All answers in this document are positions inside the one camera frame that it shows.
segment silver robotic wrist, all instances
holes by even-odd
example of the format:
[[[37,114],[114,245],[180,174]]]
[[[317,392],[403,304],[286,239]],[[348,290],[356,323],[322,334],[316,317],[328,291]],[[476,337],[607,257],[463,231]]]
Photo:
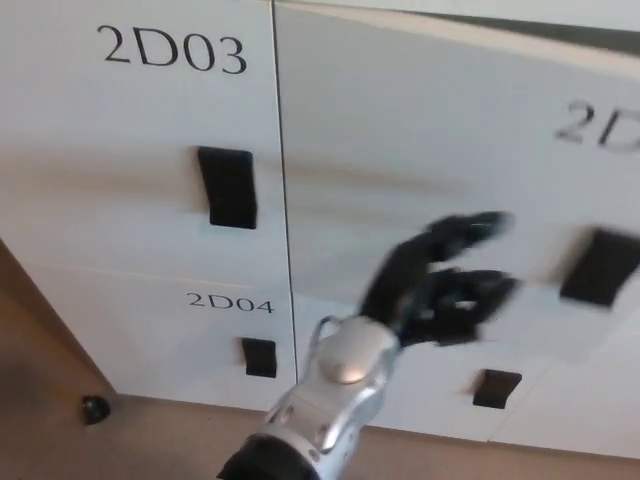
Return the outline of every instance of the silver robotic wrist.
[[[327,323],[338,331],[321,338]],[[260,433],[295,448],[321,479],[337,479],[360,430],[382,406],[399,352],[397,336],[366,317],[321,321],[304,376],[269,412]]]

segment locker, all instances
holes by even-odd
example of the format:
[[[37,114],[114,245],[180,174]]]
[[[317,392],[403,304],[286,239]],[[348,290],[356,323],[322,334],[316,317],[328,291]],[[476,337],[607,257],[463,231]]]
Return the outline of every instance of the locker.
[[[375,10],[276,3],[276,30],[298,354],[318,319],[355,310],[392,246],[445,215],[511,211],[510,232],[454,263],[510,272],[520,291],[483,342],[409,350],[378,419],[493,438],[546,372],[587,365],[638,307],[633,281],[611,309],[559,290],[593,228],[640,232],[640,63]],[[473,405],[484,369],[522,375],[504,410]]]
[[[207,352],[242,331],[277,339],[282,365],[293,358],[270,2],[9,1],[0,26],[0,237],[122,393],[269,408],[293,367],[277,381],[236,377],[230,355]],[[199,147],[233,152],[201,168]],[[255,205],[255,228],[225,217],[238,203]],[[89,315],[80,287],[109,308]],[[268,292],[278,314],[263,324],[237,307],[208,311],[217,340],[195,344],[211,362],[192,375],[224,378],[224,394],[181,391],[168,378],[180,372],[161,364],[149,375],[162,388],[124,381],[150,358],[116,358],[115,332],[101,344],[111,314],[193,332],[205,314],[182,308],[190,291],[255,302]],[[152,348],[154,336],[135,341]],[[246,400],[252,382],[265,394]]]
[[[632,0],[290,0],[346,7],[379,8],[435,15],[481,17],[521,22],[552,23],[615,30],[638,29],[638,5]]]

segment black robotic finger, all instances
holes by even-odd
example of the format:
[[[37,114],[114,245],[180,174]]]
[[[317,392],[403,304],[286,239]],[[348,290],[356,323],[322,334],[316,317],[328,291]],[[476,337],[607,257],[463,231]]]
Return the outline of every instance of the black robotic finger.
[[[454,215],[432,223],[427,227],[432,261],[446,262],[463,250],[502,233],[509,218],[505,212],[482,212]]]
[[[360,314],[385,325],[395,324],[401,302],[420,288],[429,265],[458,255],[466,248],[500,233],[509,215],[483,212],[445,217],[430,224],[419,235],[401,243],[387,256],[365,294]]]
[[[433,272],[406,302],[403,347],[422,342],[453,345],[478,339],[478,325],[511,297],[518,285],[494,270]]]

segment drawer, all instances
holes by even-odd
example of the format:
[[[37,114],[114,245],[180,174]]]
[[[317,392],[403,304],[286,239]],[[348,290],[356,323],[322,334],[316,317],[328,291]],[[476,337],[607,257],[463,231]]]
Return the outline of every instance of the drawer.
[[[268,410],[295,383],[286,292],[24,267],[119,393]],[[275,378],[246,374],[243,338],[275,343]]]
[[[559,298],[586,232],[640,232],[640,62],[406,13],[276,4],[276,26],[298,346],[429,222],[511,211],[507,235],[455,264],[522,289],[484,342],[411,349],[378,420],[490,438],[548,369],[588,364],[640,306]],[[505,410],[472,406],[485,368],[523,375]]]
[[[582,27],[632,30],[638,28],[633,0],[291,0],[346,7],[422,12],[461,17],[484,17],[522,22],[541,22]]]
[[[11,0],[0,26],[18,259],[288,290],[267,0]],[[210,224],[199,146],[253,154],[256,229]]]

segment black rectangular handle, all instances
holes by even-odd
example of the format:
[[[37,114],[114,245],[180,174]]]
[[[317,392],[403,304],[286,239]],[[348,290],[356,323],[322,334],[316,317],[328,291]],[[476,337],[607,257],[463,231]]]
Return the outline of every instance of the black rectangular handle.
[[[253,154],[244,150],[199,147],[198,163],[209,199],[209,223],[255,230],[258,202]]]

